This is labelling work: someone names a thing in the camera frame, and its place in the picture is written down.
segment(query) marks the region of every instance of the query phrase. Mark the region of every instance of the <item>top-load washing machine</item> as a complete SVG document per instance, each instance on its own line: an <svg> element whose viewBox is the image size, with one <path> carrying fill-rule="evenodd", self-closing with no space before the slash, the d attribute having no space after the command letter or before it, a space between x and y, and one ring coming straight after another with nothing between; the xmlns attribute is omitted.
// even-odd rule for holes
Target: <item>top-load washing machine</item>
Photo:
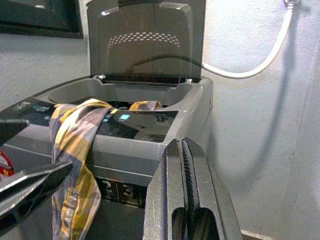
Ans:
<svg viewBox="0 0 320 240"><path fill-rule="evenodd" d="M165 148L185 137L208 149L213 83L201 77L205 5L205 0L89 2L90 76L0 113L1 119L30 122L2 147L20 171L51 163L55 104L96 98L119 109L103 120L86 162L103 198L88 240L141 239L147 186ZM163 108L129 111L137 101L159 101ZM50 204L19 226L23 239L52 238Z"/></svg>

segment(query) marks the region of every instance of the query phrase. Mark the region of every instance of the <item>plaid cloth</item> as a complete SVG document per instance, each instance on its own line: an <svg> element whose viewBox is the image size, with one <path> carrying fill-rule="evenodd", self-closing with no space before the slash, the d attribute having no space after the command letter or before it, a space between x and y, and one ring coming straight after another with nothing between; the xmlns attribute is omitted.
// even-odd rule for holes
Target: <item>plaid cloth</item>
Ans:
<svg viewBox="0 0 320 240"><path fill-rule="evenodd" d="M153 111L162 109L162 105L158 101L136 101L129 108L130 111Z"/></svg>
<svg viewBox="0 0 320 240"><path fill-rule="evenodd" d="M162 108L157 101L135 102L131 111ZM110 104L90 99L75 106L58 104L50 121L52 163L72 160L73 168L52 196L53 240L84 240L101 202L94 175L86 158L98 128L107 113L117 111Z"/></svg>

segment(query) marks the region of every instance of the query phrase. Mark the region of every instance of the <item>washing machine lid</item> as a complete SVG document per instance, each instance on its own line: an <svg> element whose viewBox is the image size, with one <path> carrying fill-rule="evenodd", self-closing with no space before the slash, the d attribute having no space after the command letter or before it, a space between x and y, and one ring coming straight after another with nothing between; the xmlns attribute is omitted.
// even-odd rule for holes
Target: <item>washing machine lid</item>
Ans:
<svg viewBox="0 0 320 240"><path fill-rule="evenodd" d="M205 0L92 0L87 4L91 75L128 82L199 81L205 8Z"/></svg>

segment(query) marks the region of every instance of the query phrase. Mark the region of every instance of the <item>white wall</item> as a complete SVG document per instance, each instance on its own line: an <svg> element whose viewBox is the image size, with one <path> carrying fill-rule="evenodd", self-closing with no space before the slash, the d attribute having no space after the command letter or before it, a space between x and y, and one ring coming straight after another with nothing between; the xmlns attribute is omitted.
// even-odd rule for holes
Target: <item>white wall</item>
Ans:
<svg viewBox="0 0 320 240"><path fill-rule="evenodd" d="M230 80L203 72L214 80L214 166L240 226L277 240L319 236L320 99L308 90L319 81L319 1L302 0L299 9L280 55L262 74ZM252 69L270 52L284 11L282 0L207 0L204 61ZM84 4L81 14L85 19ZM0 108L88 75L83 25L83 40L0 34Z"/></svg>
<svg viewBox="0 0 320 240"><path fill-rule="evenodd" d="M208 0L204 61L235 72L251 70L270 52L284 10L282 0ZM320 80L315 74L319 39L319 1L302 0L280 55L265 72L246 80L203 73L214 79L214 165L230 190L240 226L279 240L320 236L301 237L319 233L311 228L319 224L319 178L306 179L319 166L319 155L311 148L304 151L308 157L298 154L314 146L307 132L297 148L299 130L309 124L302 123L307 88ZM312 225L299 226L308 218Z"/></svg>
<svg viewBox="0 0 320 240"><path fill-rule="evenodd" d="M82 19L85 6L81 5ZM0 109L54 85L88 76L84 39L0 33Z"/></svg>

